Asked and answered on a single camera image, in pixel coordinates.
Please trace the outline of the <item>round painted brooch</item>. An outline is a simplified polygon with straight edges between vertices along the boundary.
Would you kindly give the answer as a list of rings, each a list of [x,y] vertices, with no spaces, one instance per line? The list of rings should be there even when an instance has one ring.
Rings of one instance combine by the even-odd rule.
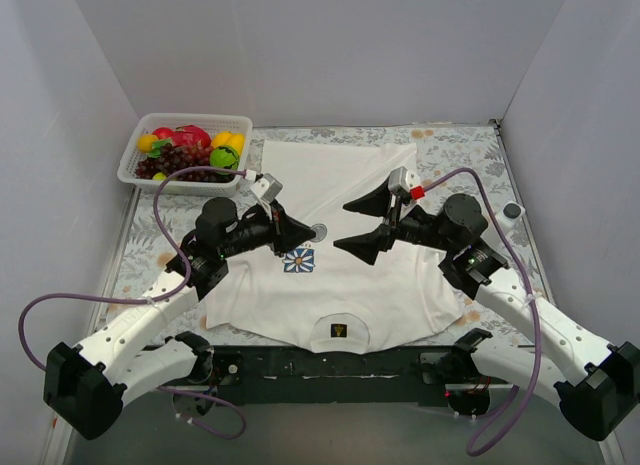
[[[312,230],[314,232],[314,237],[311,239],[313,243],[322,242],[327,236],[327,227],[322,223],[314,224]]]

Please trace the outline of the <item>white t-shirt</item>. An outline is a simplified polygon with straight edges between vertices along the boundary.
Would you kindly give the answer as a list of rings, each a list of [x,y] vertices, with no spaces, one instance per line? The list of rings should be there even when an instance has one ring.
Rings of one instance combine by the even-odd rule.
[[[282,257],[266,248],[233,257],[207,296],[206,325],[229,325],[315,353],[365,354],[444,331],[463,309],[439,270],[438,251],[398,242],[374,265],[335,241],[373,230],[347,212],[399,167],[415,169],[415,144],[379,147],[268,141],[261,168],[282,183],[286,212],[319,230]]]

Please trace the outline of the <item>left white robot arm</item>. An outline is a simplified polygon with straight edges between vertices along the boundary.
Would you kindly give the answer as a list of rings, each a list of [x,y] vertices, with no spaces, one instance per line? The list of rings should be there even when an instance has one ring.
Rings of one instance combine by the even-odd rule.
[[[195,307],[226,276],[230,257],[268,247],[283,256],[314,238],[312,228],[272,201],[243,216],[228,198],[202,207],[175,256],[132,305],[75,346],[59,343],[45,366],[44,401],[87,440],[104,434],[126,405],[173,380],[205,383],[213,371],[209,342],[183,332],[149,351],[147,345]]]

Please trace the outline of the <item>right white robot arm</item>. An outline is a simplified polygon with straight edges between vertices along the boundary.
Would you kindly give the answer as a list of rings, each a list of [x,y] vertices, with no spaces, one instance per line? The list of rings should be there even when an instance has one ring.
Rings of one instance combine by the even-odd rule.
[[[344,210],[381,218],[372,232],[335,241],[335,246],[372,265],[397,241],[444,252],[439,268],[456,290],[506,319],[536,346],[528,353],[500,347],[490,332],[475,328],[456,340],[424,371],[445,382],[481,376],[510,382],[557,406],[589,439],[602,441],[639,404],[639,349],[613,345],[589,332],[525,288],[523,278],[482,233],[488,222],[478,201],[454,194],[437,214],[416,199],[423,191],[385,181],[344,205]]]

